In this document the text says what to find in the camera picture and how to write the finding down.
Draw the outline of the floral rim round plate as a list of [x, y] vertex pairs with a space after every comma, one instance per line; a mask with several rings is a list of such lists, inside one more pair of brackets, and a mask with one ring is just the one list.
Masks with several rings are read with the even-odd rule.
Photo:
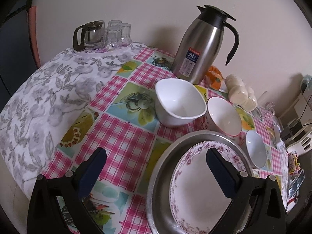
[[238, 171], [246, 170], [238, 154], [220, 142], [200, 142], [184, 153], [169, 191], [172, 216], [184, 233], [209, 233], [230, 204], [206, 163], [210, 148], [217, 149]]

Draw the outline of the checkered picture tablecloth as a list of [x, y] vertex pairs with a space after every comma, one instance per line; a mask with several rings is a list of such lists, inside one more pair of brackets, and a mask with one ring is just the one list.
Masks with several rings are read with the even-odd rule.
[[61, 123], [71, 108], [75, 114], [44, 174], [63, 176], [104, 148], [107, 163], [91, 193], [93, 217], [104, 233], [150, 233], [145, 195], [153, 168], [173, 141], [200, 130], [199, 121], [172, 129], [159, 123], [152, 109], [154, 86], [172, 77], [174, 55], [135, 50], [135, 56], [87, 58], [67, 49], [45, 67], [56, 83], [48, 92], [54, 101], [49, 121]]

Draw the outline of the small glass cup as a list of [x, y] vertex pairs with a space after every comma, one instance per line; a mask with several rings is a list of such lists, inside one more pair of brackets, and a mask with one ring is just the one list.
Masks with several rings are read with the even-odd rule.
[[130, 44], [132, 42], [132, 40], [131, 40], [131, 25], [129, 23], [122, 23], [121, 29], [122, 29], [122, 43]]
[[122, 21], [120, 20], [110, 20], [107, 27], [120, 27], [121, 24]]
[[122, 42], [122, 30], [120, 27], [108, 27], [105, 35], [105, 47], [119, 49]]

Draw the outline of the grey floral table cover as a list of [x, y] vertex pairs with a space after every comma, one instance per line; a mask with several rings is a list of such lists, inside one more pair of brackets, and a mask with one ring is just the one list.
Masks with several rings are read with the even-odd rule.
[[137, 42], [113, 53], [89, 56], [68, 48], [19, 87], [1, 111], [1, 156], [27, 197], [63, 135], [102, 87], [122, 66], [152, 53]]

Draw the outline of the bag of steamed buns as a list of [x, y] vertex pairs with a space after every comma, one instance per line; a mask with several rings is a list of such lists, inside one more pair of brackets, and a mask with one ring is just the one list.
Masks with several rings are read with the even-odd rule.
[[247, 86], [241, 78], [230, 74], [225, 78], [225, 85], [231, 103], [242, 107], [247, 112], [257, 108], [258, 102], [253, 89]]

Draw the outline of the stainless steel thermos jug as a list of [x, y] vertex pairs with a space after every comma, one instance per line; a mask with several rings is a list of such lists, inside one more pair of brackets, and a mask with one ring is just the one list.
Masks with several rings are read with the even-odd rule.
[[183, 35], [171, 66], [171, 71], [177, 78], [194, 85], [201, 83], [213, 65], [222, 45], [225, 28], [231, 30], [235, 38], [233, 47], [227, 55], [226, 65], [234, 57], [239, 45], [237, 30], [226, 21], [227, 19], [235, 21], [234, 17], [211, 5], [197, 8], [200, 15]]

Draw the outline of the glass mug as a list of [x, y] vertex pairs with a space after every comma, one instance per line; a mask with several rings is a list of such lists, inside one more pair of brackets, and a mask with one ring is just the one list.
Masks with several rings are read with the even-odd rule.
[[258, 106], [251, 113], [262, 121], [270, 121], [275, 115], [274, 102], [269, 101], [269, 93], [265, 91], [258, 98]]

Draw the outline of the stainless steel round plate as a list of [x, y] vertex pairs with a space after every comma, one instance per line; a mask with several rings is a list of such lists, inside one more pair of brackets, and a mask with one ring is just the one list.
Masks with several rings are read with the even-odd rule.
[[150, 178], [146, 217], [152, 233], [210, 233], [230, 204], [206, 164], [209, 148], [252, 175], [247, 155], [226, 136], [208, 130], [173, 142]]

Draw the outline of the white square bowl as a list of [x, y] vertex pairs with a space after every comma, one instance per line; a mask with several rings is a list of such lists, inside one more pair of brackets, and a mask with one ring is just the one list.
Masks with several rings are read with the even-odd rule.
[[155, 84], [155, 111], [159, 122], [176, 128], [193, 122], [207, 111], [207, 104], [196, 87], [178, 78], [159, 80]]

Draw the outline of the black power adapter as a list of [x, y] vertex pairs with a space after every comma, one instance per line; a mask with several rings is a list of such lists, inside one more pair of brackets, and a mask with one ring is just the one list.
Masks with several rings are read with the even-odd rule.
[[288, 126], [286, 127], [283, 131], [280, 132], [280, 138], [285, 141], [287, 139], [289, 139], [290, 137], [292, 137], [292, 131], [291, 128]]

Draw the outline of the smartphone on stand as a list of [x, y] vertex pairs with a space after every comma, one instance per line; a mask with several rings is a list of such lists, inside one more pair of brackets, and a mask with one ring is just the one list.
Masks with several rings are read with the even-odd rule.
[[299, 188], [301, 187], [302, 183], [305, 179], [305, 172], [304, 170], [300, 170], [300, 173], [295, 177], [295, 179], [290, 183], [289, 189], [288, 189], [288, 197], [292, 198]]

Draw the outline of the orange snack packet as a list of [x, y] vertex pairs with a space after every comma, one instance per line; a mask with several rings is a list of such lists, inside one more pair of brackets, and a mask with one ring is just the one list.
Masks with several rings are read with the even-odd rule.
[[206, 72], [208, 85], [214, 90], [220, 90], [223, 82], [222, 73], [215, 67], [211, 66]]

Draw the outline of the light blue bowl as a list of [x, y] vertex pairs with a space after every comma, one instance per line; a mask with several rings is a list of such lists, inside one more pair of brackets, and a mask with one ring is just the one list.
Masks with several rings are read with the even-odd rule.
[[263, 168], [265, 166], [267, 160], [265, 144], [256, 131], [249, 130], [245, 134], [243, 148], [254, 168]]

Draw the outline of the strawberry pattern bowl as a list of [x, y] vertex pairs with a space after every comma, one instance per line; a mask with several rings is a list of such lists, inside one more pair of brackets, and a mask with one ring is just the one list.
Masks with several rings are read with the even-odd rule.
[[200, 118], [202, 130], [212, 130], [230, 138], [238, 137], [242, 131], [242, 121], [234, 106], [221, 97], [211, 97], [207, 101], [207, 111]]

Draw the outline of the colourful snack packet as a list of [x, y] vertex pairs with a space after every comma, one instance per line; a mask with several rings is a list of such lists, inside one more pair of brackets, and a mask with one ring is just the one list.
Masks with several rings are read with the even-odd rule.
[[288, 168], [289, 175], [298, 174], [301, 169], [300, 163], [298, 162], [298, 154], [296, 151], [288, 153]]

